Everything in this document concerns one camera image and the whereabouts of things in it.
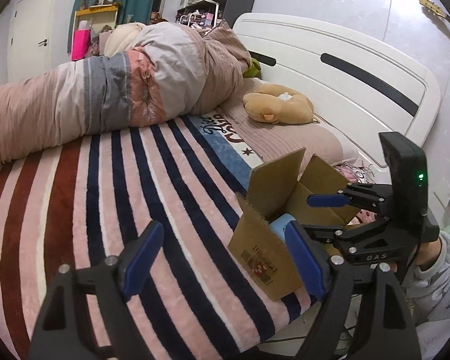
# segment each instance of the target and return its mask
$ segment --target guitar headstock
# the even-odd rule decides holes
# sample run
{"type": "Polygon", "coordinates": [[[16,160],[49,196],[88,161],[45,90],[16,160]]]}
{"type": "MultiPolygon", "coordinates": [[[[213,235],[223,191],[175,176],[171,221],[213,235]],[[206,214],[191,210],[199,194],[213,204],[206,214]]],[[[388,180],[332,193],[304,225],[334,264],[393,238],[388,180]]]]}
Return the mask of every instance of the guitar headstock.
{"type": "Polygon", "coordinates": [[[444,19],[447,17],[447,14],[440,8],[437,4],[435,4],[431,0],[418,0],[421,5],[423,5],[426,9],[432,12],[434,15],[443,17],[444,19]]]}

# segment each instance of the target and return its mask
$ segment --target white headboard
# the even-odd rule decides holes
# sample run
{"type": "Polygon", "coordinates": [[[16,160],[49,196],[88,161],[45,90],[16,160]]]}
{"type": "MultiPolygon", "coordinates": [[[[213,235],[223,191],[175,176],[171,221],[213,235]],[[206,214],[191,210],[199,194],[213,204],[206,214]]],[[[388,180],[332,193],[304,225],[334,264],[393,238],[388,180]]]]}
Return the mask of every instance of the white headboard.
{"type": "Polygon", "coordinates": [[[304,17],[247,13],[234,31],[251,52],[276,59],[262,79],[306,94],[315,112],[372,163],[387,168],[378,133],[399,131],[422,146],[440,106],[433,74],[360,32],[304,17]]]}

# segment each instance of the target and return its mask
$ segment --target stuffed animal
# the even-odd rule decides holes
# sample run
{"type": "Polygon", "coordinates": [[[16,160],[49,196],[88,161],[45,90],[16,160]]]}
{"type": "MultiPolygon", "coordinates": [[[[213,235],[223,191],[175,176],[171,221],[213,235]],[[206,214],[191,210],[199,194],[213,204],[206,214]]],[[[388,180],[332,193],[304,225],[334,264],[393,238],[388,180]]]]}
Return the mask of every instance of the stuffed animal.
{"type": "Polygon", "coordinates": [[[264,84],[243,97],[245,110],[253,120],[262,123],[318,123],[313,104],[304,94],[283,85],[264,84]]]}

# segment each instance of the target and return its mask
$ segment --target green plush toy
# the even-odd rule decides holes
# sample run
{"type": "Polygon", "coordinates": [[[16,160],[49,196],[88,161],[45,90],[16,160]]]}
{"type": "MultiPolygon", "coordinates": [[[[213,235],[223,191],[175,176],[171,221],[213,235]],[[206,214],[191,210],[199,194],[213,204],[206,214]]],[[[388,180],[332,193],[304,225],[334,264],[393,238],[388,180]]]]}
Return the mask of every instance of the green plush toy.
{"type": "Polygon", "coordinates": [[[253,79],[260,74],[260,71],[262,68],[260,67],[260,62],[257,61],[255,58],[252,58],[252,66],[248,68],[248,70],[243,73],[243,78],[245,79],[253,79]]]}

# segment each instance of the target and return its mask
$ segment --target cardboard box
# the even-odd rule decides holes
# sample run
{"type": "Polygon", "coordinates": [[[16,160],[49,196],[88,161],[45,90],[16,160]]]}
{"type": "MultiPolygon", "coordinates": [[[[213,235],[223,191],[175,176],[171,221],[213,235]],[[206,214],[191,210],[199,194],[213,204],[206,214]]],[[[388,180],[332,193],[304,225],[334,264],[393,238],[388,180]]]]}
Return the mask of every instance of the cardboard box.
{"type": "Polygon", "coordinates": [[[348,180],[320,157],[313,156],[297,181],[305,149],[253,169],[247,197],[237,195],[243,211],[228,249],[271,300],[279,300],[303,287],[286,245],[272,232],[269,223],[291,214],[309,225],[346,225],[359,212],[345,206],[312,208],[312,193],[336,193],[348,180]]]}

